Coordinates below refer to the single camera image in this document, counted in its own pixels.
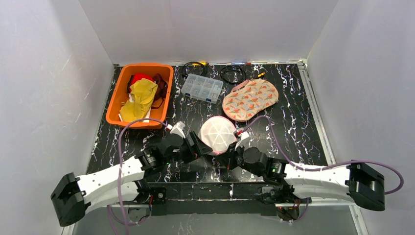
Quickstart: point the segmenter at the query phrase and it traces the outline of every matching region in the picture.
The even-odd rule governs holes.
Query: orange basket
[[[111,97],[110,105],[108,106],[107,115],[105,116],[109,124],[125,127],[129,124],[127,121],[121,121],[119,119],[119,110],[122,107],[122,103],[127,102],[127,85],[132,75],[136,73],[143,73],[150,77],[153,77],[157,73],[161,75],[164,81],[167,83],[167,95],[164,102],[162,99],[155,101],[154,106],[158,107],[161,102],[161,106],[158,109],[152,109],[150,112],[150,118],[154,118],[160,121],[165,121],[167,115],[168,103],[170,100],[171,87],[173,85],[173,68],[170,65],[163,65],[159,63],[139,63],[130,64],[122,68],[119,75],[117,84]],[[136,122],[130,126],[135,129],[161,129],[162,125],[156,121],[149,122]]]

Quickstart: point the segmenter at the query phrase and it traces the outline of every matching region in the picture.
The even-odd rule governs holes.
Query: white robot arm
[[[157,195],[159,192],[144,185],[146,177],[159,173],[172,162],[189,163],[212,151],[194,132],[186,136],[183,127],[182,123],[176,124],[161,142],[149,145],[123,162],[120,178],[123,201],[140,203],[149,194]],[[223,155],[229,158],[228,169],[241,167],[277,186],[273,202],[286,202],[287,198],[305,202],[311,197],[321,197],[347,200],[374,211],[385,209],[383,175],[368,165],[350,164],[312,172],[299,170],[296,165],[317,169],[323,166],[291,165],[286,160],[268,158],[255,147],[245,150],[242,145],[248,140],[247,133],[238,134],[235,133],[238,142],[231,144]],[[96,208],[118,202],[118,174],[119,165],[114,165],[89,175],[65,175],[51,195],[60,225],[68,226]],[[165,202],[165,191],[161,195],[157,199]]]

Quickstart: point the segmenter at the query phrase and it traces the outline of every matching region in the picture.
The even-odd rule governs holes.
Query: white backdrop
[[[404,188],[386,211],[362,209],[371,235],[415,231],[415,2],[340,0],[309,56],[309,73],[337,161],[397,168]],[[386,190],[398,185],[391,171]]]
[[[337,0],[80,0],[111,61],[306,58]]]
[[[50,195],[85,174],[113,65],[78,1],[1,1],[0,39],[0,233],[61,234]]]

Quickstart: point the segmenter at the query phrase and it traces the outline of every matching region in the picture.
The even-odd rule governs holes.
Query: black surface with white veins
[[[207,77],[220,79],[218,72],[223,66],[208,66]],[[272,64],[272,65],[246,65],[242,66],[247,77],[258,75],[265,71],[265,79],[278,90],[279,101],[275,105],[260,112],[267,115],[273,122],[278,141],[282,150],[276,148],[266,120],[259,120],[249,130],[250,141],[246,147],[257,147],[265,152],[268,157],[283,158],[280,151],[284,151],[295,162],[310,165],[327,165],[323,147],[319,138],[316,125],[313,120],[310,105],[300,78],[297,64]],[[222,111],[222,99],[227,95],[233,84],[224,83],[223,92],[216,104],[185,98],[180,92],[184,79],[180,75],[181,66],[174,66],[174,84],[166,121],[169,124],[182,121],[185,123],[185,131],[193,130],[198,133],[203,122],[213,116],[225,116]],[[109,125],[105,120],[105,114],[110,102],[113,90],[121,68],[115,69],[111,90],[108,94],[107,104],[102,116],[101,124],[92,150],[92,157],[88,165],[87,173],[94,173],[118,164],[117,141],[120,127]],[[189,73],[200,74],[201,67],[189,67]],[[248,122],[236,123],[238,127],[247,125]],[[165,135],[161,130],[137,130],[126,131],[122,138],[124,160],[142,151],[146,145],[159,142]],[[147,178],[148,182],[257,182],[261,181],[249,172],[239,168],[229,171],[226,163],[217,157],[199,158],[189,164],[173,163],[166,166],[160,174]]]

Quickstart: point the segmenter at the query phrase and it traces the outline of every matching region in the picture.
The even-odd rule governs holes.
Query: white fabric
[[[236,141],[233,134],[235,125],[221,116],[209,118],[200,128],[199,138],[207,146],[213,149],[211,155],[219,155],[228,149],[228,146]]]

